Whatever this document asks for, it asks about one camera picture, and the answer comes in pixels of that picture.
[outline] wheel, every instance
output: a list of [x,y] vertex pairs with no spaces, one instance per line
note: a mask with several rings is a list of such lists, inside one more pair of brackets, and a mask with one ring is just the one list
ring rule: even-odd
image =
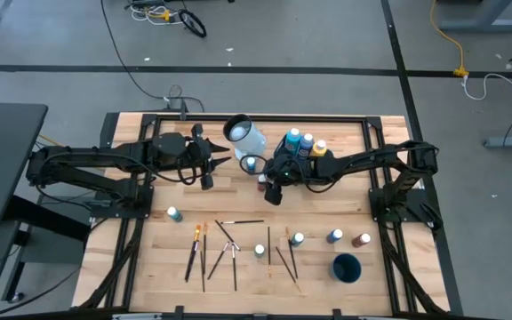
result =
[[9,303],[17,303],[21,300],[23,300],[23,298],[25,298],[25,293],[23,292],[16,292],[15,294],[13,294],[13,298],[7,302]]

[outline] yellow cable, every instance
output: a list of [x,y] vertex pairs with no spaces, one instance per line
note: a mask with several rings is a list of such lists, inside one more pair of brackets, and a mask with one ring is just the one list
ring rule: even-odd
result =
[[430,22],[432,23],[432,27],[434,27],[434,29],[440,35],[442,35],[447,40],[453,42],[455,45],[458,46],[458,49],[460,49],[460,67],[456,68],[455,70],[453,70],[453,74],[456,75],[456,76],[468,76],[469,72],[466,71],[466,67],[463,64],[463,47],[461,46],[461,44],[459,42],[457,42],[457,41],[453,40],[452,38],[448,37],[448,35],[446,35],[442,30],[440,30],[440,28],[438,28],[436,26],[436,23],[434,22],[434,9],[435,8],[436,8],[436,0],[434,0],[434,3],[432,3],[432,9],[430,9]]
[[47,141],[51,142],[55,146],[62,147],[62,145],[59,142],[57,142],[57,141],[55,141],[55,140],[53,140],[51,138],[45,137],[45,136],[43,136],[43,134],[39,134],[39,137],[41,137],[41,139],[44,139],[44,140],[47,140]]

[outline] wooden tabletop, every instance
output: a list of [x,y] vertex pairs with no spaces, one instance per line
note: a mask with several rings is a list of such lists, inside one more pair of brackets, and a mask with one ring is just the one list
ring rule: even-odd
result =
[[[120,114],[114,147],[136,141],[140,120],[140,113]],[[402,116],[383,116],[381,120],[387,143],[409,139]],[[163,121],[161,128],[162,132],[189,135],[192,124]],[[213,143],[232,149],[222,135],[222,125],[222,122],[203,122],[204,136]],[[326,140],[328,148],[336,156],[364,151],[359,124],[274,122],[256,123],[256,126],[268,140],[266,157],[272,155],[277,143],[292,127],[299,128],[301,132],[310,132],[316,139]],[[372,140],[376,141],[374,131]],[[282,204],[274,206],[266,202],[264,194],[258,191],[256,177],[240,170],[232,151],[214,156],[232,156],[233,159],[214,172],[214,187],[211,190],[201,190],[199,182],[190,187],[163,180],[154,182],[155,197],[140,243],[131,311],[173,312],[175,306],[182,305],[185,312],[202,313],[330,315],[334,308],[339,308],[343,315],[391,314],[379,232],[377,225],[372,222],[367,197],[367,190],[371,186],[368,172],[347,175],[323,194],[311,193],[304,186],[284,188]],[[172,172],[166,175],[176,178]],[[127,174],[108,169],[107,176],[121,179]],[[166,210],[170,206],[182,212],[181,223],[175,223],[167,216]],[[265,221],[225,226],[242,249],[236,256],[237,292],[234,291],[230,250],[224,254],[211,280],[205,280],[206,292],[202,292],[198,254],[190,280],[188,283],[184,281],[197,224],[208,224],[207,273],[227,241],[216,226],[215,219]],[[109,271],[119,226],[120,220],[109,220],[92,232],[73,305],[88,299]],[[271,229],[272,277],[268,277],[268,253],[260,259],[253,253],[256,244],[263,244],[268,250],[268,226]],[[306,237],[302,245],[294,248],[301,292],[293,284],[274,249],[275,246],[280,248],[291,268],[286,227]],[[344,236],[335,244],[328,244],[325,237],[336,228],[340,228]],[[438,306],[449,309],[436,247],[429,229],[420,223],[405,223],[403,231],[412,273]],[[351,239],[362,233],[368,233],[372,241],[360,248],[353,247]],[[343,252],[354,254],[361,262],[363,272],[354,284],[336,282],[328,274],[330,262]],[[402,277],[396,268],[395,274],[401,309],[405,309]],[[123,286],[119,284],[117,304],[121,302],[122,292]]]

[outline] black metal frame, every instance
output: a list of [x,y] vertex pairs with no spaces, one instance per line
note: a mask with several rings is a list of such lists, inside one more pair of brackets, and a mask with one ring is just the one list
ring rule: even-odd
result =
[[[108,141],[108,139],[113,139],[114,137],[114,131],[116,129],[116,123],[118,120],[118,116],[111,116],[111,115],[117,115],[117,114],[108,114],[108,116],[105,119],[105,123],[103,126],[103,130],[100,136],[100,145],[111,145],[112,141]],[[186,116],[185,120],[188,121],[226,121],[228,120],[230,115],[206,115],[206,114],[188,114]],[[379,147],[384,146],[384,135],[382,132],[382,122],[380,120],[379,116],[289,116],[289,115],[250,115],[251,119],[254,122],[320,122],[320,123],[345,123],[345,124],[360,124],[363,131],[363,138],[364,138],[364,146],[365,149],[372,148],[372,138],[371,138],[371,128],[375,131],[375,136],[377,140],[377,144]],[[153,134],[159,134],[161,129],[161,123],[163,121],[179,121],[182,119],[182,115],[178,113],[173,114],[144,114],[141,121],[141,128],[140,128],[140,138],[145,137],[146,131],[148,129],[148,126],[153,124],[154,130]],[[377,172],[375,169],[372,169],[369,171],[370,178],[371,178],[371,185],[372,190],[379,188],[379,180],[377,176]],[[390,170],[384,169],[383,170],[383,176],[385,183],[388,183],[392,181]],[[436,203],[433,203],[430,197],[430,204],[437,207]],[[137,228],[140,230],[143,228],[143,220],[138,220],[137,223],[140,225]],[[128,220],[123,220],[122,225],[120,227],[120,231],[118,234],[118,240],[116,243],[116,256],[115,256],[115,262],[119,259],[120,253],[122,252],[124,248],[125,243],[125,236],[127,233],[127,225]],[[402,227],[400,222],[393,223],[393,229],[395,230],[395,238],[396,238],[396,250],[398,252],[398,255],[400,256],[402,262],[408,266],[408,258],[407,258],[407,252],[404,244],[404,234],[402,232]],[[380,235],[382,236],[383,232],[387,232],[384,228],[379,228]],[[436,237],[436,234],[434,234],[435,240],[436,240],[436,248],[438,252],[442,250],[441,248],[443,245],[445,245],[445,248],[447,250],[447,243],[444,237]],[[396,289],[396,279],[395,279],[395,273],[393,268],[393,262],[389,258],[389,256],[385,253],[384,250],[382,250],[383,259],[384,259],[384,265],[385,265],[385,274],[387,278],[387,285],[388,285],[388,296],[390,299],[390,306],[393,315],[401,313],[400,309],[400,302],[398,300],[398,293]],[[129,267],[128,267],[128,277],[126,278],[126,283],[124,285],[124,301],[123,301],[123,307],[129,308],[130,307],[130,301],[132,296],[132,286],[133,286],[133,278],[135,274],[135,269],[137,266],[137,256],[138,252],[135,251],[133,255],[131,256],[129,260]],[[414,298],[414,294],[412,292],[412,289],[409,287],[408,283],[406,283],[406,280],[404,280],[404,288],[406,291],[406,301],[407,301],[407,307],[409,312],[416,312],[416,299]],[[456,291],[450,292],[447,290],[448,286],[446,285],[446,293],[448,295],[448,300],[456,300],[459,301],[459,294],[457,293],[457,286],[455,286]],[[107,299],[106,299],[106,305],[105,307],[111,307],[114,301],[114,296],[116,294],[116,286],[113,285],[110,290],[108,291]],[[455,306],[459,304],[459,302],[451,303],[451,305]],[[459,310],[452,310],[453,314],[459,314]],[[228,318],[228,317],[234,317],[237,318],[241,315],[221,315],[221,314],[194,314],[194,315],[188,315],[187,318],[195,316],[202,316],[202,317],[215,317],[215,318]],[[334,316],[298,316],[298,318],[308,318],[308,319],[332,319]],[[356,318],[355,316],[347,317],[342,316],[341,318]]]

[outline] concrete floor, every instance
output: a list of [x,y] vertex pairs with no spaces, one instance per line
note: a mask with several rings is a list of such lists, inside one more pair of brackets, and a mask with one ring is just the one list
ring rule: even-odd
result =
[[[189,10],[207,27],[205,39],[182,27],[134,21],[123,9],[125,0],[105,0],[105,5],[128,65],[396,68],[377,1],[188,1]],[[430,1],[391,0],[390,6],[408,69],[457,67],[455,46],[429,24]],[[436,16],[438,20],[459,17],[479,9],[479,5],[440,4]],[[505,16],[512,18],[512,5]],[[455,37],[464,44],[470,71],[506,70],[512,34]],[[13,64],[119,66],[100,2],[13,0],[0,24],[0,65]],[[166,94],[172,84],[179,84],[184,95],[201,99],[208,112],[406,114],[394,76],[163,73],[135,77],[156,94]],[[481,94],[481,83],[470,79],[469,90]],[[477,102],[465,96],[459,79],[410,78],[410,84],[424,138],[441,149],[436,189],[464,313],[512,319],[512,150],[481,146],[487,136],[507,130],[512,87],[490,80],[488,98]],[[48,105],[43,134],[70,145],[97,144],[106,112],[164,107],[139,92],[123,73],[0,72],[0,102]],[[60,196],[80,193],[69,186],[49,190]],[[37,196],[24,180],[16,193],[31,200]],[[27,264],[20,289],[33,296],[73,268],[76,265]],[[15,314],[66,309],[75,284],[74,276]]]

